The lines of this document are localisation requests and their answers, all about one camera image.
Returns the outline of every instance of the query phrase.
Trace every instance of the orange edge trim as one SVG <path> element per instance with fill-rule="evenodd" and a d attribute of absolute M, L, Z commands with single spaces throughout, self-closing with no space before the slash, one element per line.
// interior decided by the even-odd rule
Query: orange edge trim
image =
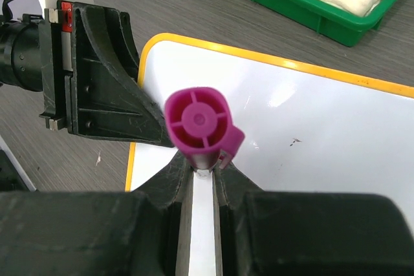
<path fill-rule="evenodd" d="M 131 145 L 129 146 L 127 177 L 125 181 L 125 192 L 130 192 L 131 190 L 132 172 L 134 169 L 134 158 L 135 158 L 135 142 L 131 142 Z"/>
<path fill-rule="evenodd" d="M 189 45 L 191 47 L 203 48 L 206 50 L 212 50 L 232 56 L 237 56 L 239 58 L 250 59 L 252 61 L 259 61 L 261 63 L 266 63 L 273 66 L 279 66 L 286 69 L 292 69 L 307 74 L 313 74 L 315 76 L 321 76 L 324 78 L 350 83 L 353 85 L 359 85 L 361 87 L 367 87 L 370 89 L 379 90 L 382 92 L 388 92 L 391 94 L 401 95 L 409 98 L 414 98 L 414 87 L 408 87 L 407 85 L 401 85 L 393 82 L 383 81 L 374 78 L 368 78 L 364 76 L 359 76 L 357 74 L 351 74 L 348 72 L 343 72 L 340 70 L 330 69 L 326 67 L 321 67 L 317 65 L 311 65 L 307 63 L 302 63 L 299 61 L 292 61 L 291 59 L 279 58 L 277 56 L 271 56 L 268 54 L 253 52 L 249 50 L 243 50 L 241 48 L 229 47 L 226 45 L 220 45 L 218 43 L 212 43 L 209 41 L 203 41 L 200 39 L 194 39 L 190 37 L 184 37 L 175 34 L 158 34 L 152 37 L 145 45 L 142 50 L 140 67 L 138 71 L 138 85 L 142 87 L 144 85 L 145 69 L 146 62 L 149 51 L 161 41 L 172 41 L 176 43 L 181 43 L 183 45 Z M 125 183 L 125 190 L 130 191 L 131 181 L 132 181 L 132 172 L 134 165 L 135 157 L 135 143 L 131 143 L 131 148 L 129 151 L 129 161 L 127 168 L 127 180 Z"/>

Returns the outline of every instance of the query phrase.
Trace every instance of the white board surface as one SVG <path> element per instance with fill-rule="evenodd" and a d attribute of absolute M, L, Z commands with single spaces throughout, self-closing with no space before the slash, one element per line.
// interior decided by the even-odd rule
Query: white board surface
<path fill-rule="evenodd" d="M 151 48 L 143 88 L 162 109 L 201 86 L 228 100 L 246 134 L 234 164 L 259 187 L 385 195 L 414 231 L 412 98 L 172 41 Z M 176 151 L 136 144 L 131 189 Z"/>

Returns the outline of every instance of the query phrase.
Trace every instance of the green plastic tray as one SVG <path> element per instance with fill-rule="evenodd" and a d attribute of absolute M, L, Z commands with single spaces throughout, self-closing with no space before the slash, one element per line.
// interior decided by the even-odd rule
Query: green plastic tray
<path fill-rule="evenodd" d="M 365 17 L 358 17 L 320 0 L 253 0 L 347 47 L 355 46 L 371 29 L 377 29 L 396 0 L 382 0 Z"/>

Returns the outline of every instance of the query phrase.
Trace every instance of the magenta marker cap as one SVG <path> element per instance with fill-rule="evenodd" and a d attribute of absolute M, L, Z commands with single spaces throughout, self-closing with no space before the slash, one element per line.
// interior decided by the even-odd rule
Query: magenta marker cap
<path fill-rule="evenodd" d="M 220 168 L 236 155 L 245 134 L 233 125 L 224 96 L 209 87 L 172 94 L 165 106 L 169 137 L 195 169 L 211 169 L 225 153 Z"/>

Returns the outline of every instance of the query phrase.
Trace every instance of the gray floor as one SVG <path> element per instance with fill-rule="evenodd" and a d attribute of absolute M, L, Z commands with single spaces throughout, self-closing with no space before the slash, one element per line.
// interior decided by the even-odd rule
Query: gray floor
<path fill-rule="evenodd" d="M 414 86 L 414 0 L 399 0 L 378 32 L 343 47 L 249 0 L 96 0 L 131 14 L 138 51 L 172 32 Z M 0 134 L 40 190 L 123 190 L 128 143 L 51 133 L 42 95 L 0 88 Z M 96 164 L 98 155 L 102 161 Z"/>

